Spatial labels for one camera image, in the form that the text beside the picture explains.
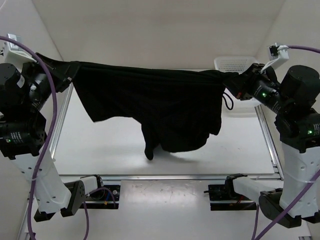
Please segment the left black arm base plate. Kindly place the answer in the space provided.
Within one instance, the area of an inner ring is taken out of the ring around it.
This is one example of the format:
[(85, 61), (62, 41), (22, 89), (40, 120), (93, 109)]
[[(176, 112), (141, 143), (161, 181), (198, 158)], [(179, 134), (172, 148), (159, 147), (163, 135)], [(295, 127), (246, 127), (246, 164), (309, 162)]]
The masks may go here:
[(104, 188), (86, 198), (88, 210), (117, 210), (121, 196), (121, 183), (119, 181), (105, 181)]

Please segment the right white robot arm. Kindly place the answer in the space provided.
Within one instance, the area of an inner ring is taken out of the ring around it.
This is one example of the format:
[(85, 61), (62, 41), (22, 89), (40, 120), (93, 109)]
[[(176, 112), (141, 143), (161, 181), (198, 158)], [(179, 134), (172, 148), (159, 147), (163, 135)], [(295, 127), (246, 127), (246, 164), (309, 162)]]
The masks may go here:
[(230, 200), (246, 194), (274, 224), (299, 227), (302, 221), (318, 223), (316, 181), (320, 175), (320, 115), (313, 108), (320, 92), (320, 75), (308, 66), (294, 65), (278, 82), (272, 67), (254, 63), (245, 72), (223, 81), (238, 100), (255, 99), (275, 113), (286, 164), (283, 188), (262, 190), (240, 175), (224, 193)]

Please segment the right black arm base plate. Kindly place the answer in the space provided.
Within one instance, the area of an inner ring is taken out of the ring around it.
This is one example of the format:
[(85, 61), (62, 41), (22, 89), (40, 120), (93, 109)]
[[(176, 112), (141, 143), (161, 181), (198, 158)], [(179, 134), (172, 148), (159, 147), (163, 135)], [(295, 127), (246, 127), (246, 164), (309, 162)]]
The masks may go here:
[(233, 181), (246, 174), (228, 175), (223, 184), (209, 184), (203, 193), (208, 195), (211, 211), (246, 211), (257, 209), (257, 204), (246, 196), (236, 193)]

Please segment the black shorts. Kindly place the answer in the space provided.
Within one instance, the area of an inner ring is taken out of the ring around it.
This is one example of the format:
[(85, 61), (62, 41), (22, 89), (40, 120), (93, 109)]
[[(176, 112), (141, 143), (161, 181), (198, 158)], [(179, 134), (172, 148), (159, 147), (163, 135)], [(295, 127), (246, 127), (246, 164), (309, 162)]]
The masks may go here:
[(236, 72), (170, 70), (41, 59), (65, 70), (93, 122), (115, 117), (140, 123), (145, 156), (161, 146), (170, 153), (203, 147), (222, 126), (225, 80)]

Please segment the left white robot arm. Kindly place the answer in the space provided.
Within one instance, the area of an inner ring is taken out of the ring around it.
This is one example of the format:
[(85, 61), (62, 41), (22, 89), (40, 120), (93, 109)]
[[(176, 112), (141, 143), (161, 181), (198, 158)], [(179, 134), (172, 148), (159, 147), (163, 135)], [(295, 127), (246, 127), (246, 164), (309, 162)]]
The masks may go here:
[[(19, 71), (13, 64), (0, 65), (0, 151), (34, 182), (38, 209), (36, 222), (50, 220), (57, 212), (63, 217), (76, 214), (89, 195), (100, 200), (105, 194), (98, 175), (62, 182), (49, 149), (46, 118), (40, 110), (52, 93), (50, 82), (39, 63), (27, 62)], [(40, 166), (36, 166), (44, 150)]]

